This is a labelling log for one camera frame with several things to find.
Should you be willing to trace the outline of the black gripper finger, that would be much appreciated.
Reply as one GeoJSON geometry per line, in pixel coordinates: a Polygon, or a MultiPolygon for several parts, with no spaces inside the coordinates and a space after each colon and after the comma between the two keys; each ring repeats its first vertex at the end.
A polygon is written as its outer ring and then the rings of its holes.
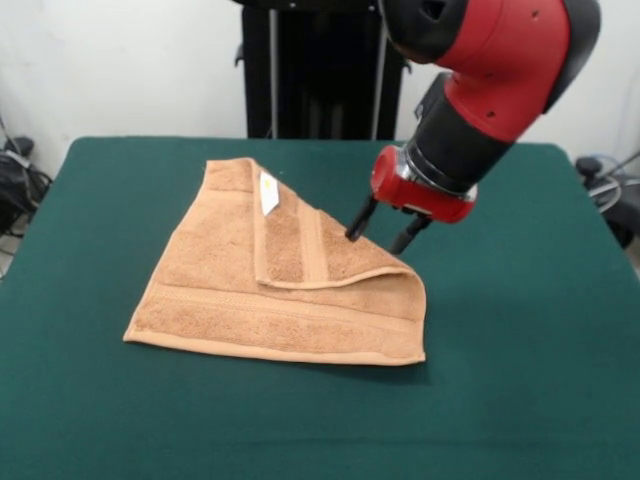
{"type": "Polygon", "coordinates": [[[378,200],[374,197],[373,194],[370,194],[367,197],[363,207],[356,215],[356,218],[345,231],[345,237],[348,240],[358,240],[363,235],[377,206],[378,200]]]}
{"type": "Polygon", "coordinates": [[[388,252],[392,255],[402,254],[423,230],[432,223],[432,219],[424,215],[416,215],[410,224],[402,230],[392,242],[388,252]]]}

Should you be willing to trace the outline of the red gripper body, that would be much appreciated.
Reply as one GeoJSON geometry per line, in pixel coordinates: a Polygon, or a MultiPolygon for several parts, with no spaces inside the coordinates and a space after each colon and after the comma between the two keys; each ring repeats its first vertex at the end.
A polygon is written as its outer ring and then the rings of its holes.
{"type": "Polygon", "coordinates": [[[379,153],[371,175],[371,189],[379,202],[440,223],[458,223],[475,206],[475,187],[459,196],[425,183],[412,170],[405,149],[396,146],[386,146],[379,153]]]}

